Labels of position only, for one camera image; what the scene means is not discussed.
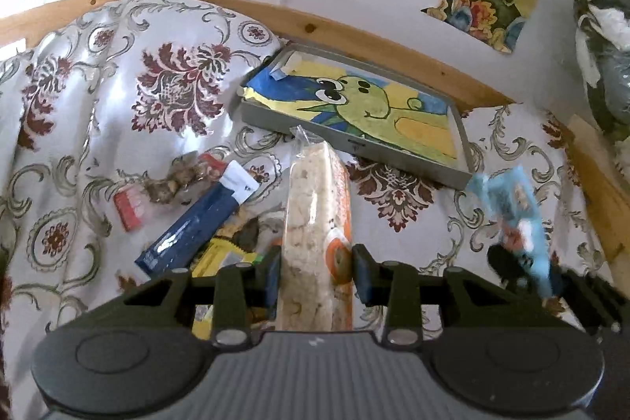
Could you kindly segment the small red white packet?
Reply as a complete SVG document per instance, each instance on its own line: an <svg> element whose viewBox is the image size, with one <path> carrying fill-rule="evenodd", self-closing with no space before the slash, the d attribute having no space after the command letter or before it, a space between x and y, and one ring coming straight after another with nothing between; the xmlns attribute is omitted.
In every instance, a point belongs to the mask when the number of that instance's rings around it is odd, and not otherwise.
<svg viewBox="0 0 630 420"><path fill-rule="evenodd" d="M146 214L146 197L138 184L128 184L113 196L120 222L127 232L139 229Z"/></svg>

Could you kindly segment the yellow green snack pack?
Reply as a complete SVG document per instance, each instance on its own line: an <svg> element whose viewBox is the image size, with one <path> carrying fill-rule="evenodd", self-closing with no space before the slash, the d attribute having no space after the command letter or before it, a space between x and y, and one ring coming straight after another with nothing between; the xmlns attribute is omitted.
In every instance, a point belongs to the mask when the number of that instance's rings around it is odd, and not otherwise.
<svg viewBox="0 0 630 420"><path fill-rule="evenodd" d="M221 230L211 239L201 257L192 265L193 277L215 276L221 268L237 263L258 263L262 261L268 250L281 242L279 237L261 239L258 228L240 228L231 235ZM209 340L213 325L213 306L197 304L192 334L198 339Z"/></svg>

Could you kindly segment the blue cartoon snack packet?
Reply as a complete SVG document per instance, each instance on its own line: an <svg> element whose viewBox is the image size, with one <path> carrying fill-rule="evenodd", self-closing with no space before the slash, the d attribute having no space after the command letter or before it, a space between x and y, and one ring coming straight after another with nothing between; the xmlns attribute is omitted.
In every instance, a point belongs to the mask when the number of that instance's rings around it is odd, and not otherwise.
<svg viewBox="0 0 630 420"><path fill-rule="evenodd" d="M500 245L516 258L541 298L553 295L551 262L538 202L530 179L521 166L495 176L475 174L467 190L498 222Z"/></svg>

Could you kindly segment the plastic bag of clothes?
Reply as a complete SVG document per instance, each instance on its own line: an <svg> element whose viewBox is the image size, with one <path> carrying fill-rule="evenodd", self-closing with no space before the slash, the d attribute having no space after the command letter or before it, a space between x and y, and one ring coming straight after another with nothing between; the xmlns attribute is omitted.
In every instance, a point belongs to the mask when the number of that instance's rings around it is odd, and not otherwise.
<svg viewBox="0 0 630 420"><path fill-rule="evenodd" d="M612 142L629 137L629 0L573 0L576 58L591 115Z"/></svg>

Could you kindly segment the floral white bedspread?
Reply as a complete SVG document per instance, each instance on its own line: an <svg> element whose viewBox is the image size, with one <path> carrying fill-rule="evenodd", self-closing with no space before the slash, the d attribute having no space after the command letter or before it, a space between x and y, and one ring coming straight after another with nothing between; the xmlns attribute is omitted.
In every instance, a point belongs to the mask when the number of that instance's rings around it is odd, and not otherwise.
<svg viewBox="0 0 630 420"><path fill-rule="evenodd" d="M282 235L289 137L228 111L243 77L280 39L248 15L193 0L120 0L1 60L1 419L39 419L30 364L50 330L143 281L137 258L187 209L126 232L114 196L208 151L261 186L222 235L259 219L257 252ZM511 104L464 114L474 170L522 166L540 206L551 261L611 280L560 123ZM487 263L498 228L476 197L340 155L351 187L354 242L422 274Z"/></svg>

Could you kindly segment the dark blue snack pouch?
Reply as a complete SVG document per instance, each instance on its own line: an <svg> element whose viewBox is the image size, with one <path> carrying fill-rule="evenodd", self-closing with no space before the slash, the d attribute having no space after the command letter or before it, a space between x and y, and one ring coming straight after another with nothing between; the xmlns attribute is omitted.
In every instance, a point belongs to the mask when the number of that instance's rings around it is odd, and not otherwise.
<svg viewBox="0 0 630 420"><path fill-rule="evenodd" d="M259 188L258 181L238 162L225 171L181 217L135 259L148 277L187 268L198 251Z"/></svg>

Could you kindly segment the clear bag of nuts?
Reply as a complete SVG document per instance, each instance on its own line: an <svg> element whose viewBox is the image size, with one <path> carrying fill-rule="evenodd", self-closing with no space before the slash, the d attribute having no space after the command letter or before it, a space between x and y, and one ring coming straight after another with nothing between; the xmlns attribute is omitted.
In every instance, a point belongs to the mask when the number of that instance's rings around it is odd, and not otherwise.
<svg viewBox="0 0 630 420"><path fill-rule="evenodd" d="M189 199L194 192L205 191L217 182L228 163L207 152L189 152L177 158L161 179L147 179L144 190L151 202L168 205Z"/></svg>

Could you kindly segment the wooden bed frame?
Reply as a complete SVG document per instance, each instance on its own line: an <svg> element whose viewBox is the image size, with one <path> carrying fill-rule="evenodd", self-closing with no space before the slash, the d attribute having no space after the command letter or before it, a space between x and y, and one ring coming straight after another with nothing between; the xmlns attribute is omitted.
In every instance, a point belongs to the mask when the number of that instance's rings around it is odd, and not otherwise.
<svg viewBox="0 0 630 420"><path fill-rule="evenodd" d="M29 47L49 32L117 0L61 0L1 19L3 45L24 38ZM400 72L417 83L447 94L464 110L497 107L513 99L456 68L380 36L317 15L250 0L198 0L249 15L274 33L294 41L323 45ZM611 263L629 253L629 193L603 164L603 147L586 122L572 122L566 137L587 196L587 211Z"/></svg>

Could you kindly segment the orange rice cracker pack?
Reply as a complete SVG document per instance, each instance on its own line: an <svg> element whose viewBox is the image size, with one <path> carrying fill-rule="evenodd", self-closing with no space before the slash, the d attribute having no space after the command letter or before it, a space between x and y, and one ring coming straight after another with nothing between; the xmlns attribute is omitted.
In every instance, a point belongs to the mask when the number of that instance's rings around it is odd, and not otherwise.
<svg viewBox="0 0 630 420"><path fill-rule="evenodd" d="M276 329L352 328L351 207L347 170L301 126L288 177Z"/></svg>

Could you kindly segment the grey tray with frog drawing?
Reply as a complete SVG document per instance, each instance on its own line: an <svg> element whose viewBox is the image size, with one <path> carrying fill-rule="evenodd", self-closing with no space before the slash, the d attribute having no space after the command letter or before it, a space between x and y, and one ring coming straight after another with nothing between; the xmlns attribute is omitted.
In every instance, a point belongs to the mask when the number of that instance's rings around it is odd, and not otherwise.
<svg viewBox="0 0 630 420"><path fill-rule="evenodd" d="M455 102L397 72L291 43L239 89L244 122L464 189L472 154Z"/></svg>

